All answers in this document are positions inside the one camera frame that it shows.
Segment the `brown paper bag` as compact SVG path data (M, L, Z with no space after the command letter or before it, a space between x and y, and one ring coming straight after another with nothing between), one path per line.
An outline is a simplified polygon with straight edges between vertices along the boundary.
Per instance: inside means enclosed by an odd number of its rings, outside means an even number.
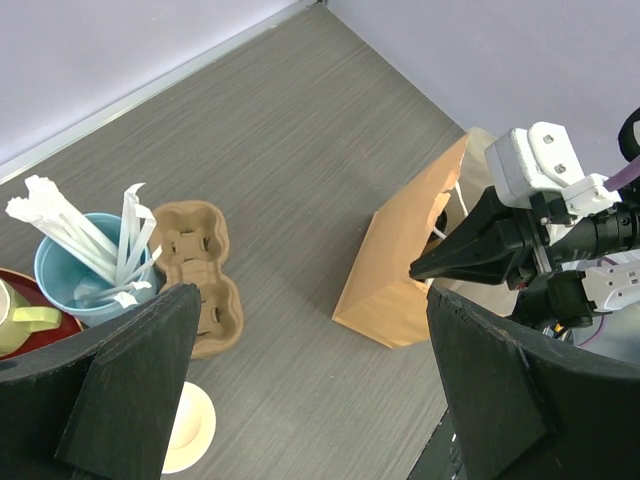
M395 349L428 339L429 284L409 276L440 214L450 235L478 203L492 178L484 151L494 136L473 128L418 173L373 215L340 299L335 322Z

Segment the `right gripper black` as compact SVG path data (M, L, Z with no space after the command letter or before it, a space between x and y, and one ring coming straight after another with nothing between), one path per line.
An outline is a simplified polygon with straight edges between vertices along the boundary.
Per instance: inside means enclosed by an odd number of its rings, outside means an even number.
M510 319L535 330L586 328L639 301L639 262L561 270L564 263L601 260L639 248L639 203L622 202L586 217L547 249L549 273L520 290ZM413 261L416 281L444 278L484 285L508 281L525 259L525 211L484 190L476 206L446 239Z

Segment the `brown paper cups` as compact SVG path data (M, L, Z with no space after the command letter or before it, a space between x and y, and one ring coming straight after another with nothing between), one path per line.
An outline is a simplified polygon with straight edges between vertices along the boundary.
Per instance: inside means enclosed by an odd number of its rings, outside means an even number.
M215 432L216 412L210 396L199 386L185 382L162 473L174 474L195 465L209 449Z

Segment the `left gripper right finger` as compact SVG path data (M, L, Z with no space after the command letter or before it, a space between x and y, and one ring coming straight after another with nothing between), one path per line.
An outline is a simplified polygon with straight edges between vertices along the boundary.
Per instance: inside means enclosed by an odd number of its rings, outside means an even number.
M471 479L636 479L639 368L430 288L426 316Z

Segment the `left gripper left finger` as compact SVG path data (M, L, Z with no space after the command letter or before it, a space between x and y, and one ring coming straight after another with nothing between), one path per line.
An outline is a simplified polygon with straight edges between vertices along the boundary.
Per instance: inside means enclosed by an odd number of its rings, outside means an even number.
M178 284L1 363L4 479L158 479L201 308Z

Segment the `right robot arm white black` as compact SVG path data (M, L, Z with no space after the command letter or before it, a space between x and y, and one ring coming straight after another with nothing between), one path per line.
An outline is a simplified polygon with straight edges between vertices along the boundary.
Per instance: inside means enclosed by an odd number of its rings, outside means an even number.
M511 320L558 333L639 300L639 263L597 264L639 248L639 113L617 137L627 164L612 177L585 174L564 126L537 122L491 143L493 183L461 225L411 263L412 279L505 284L518 293Z

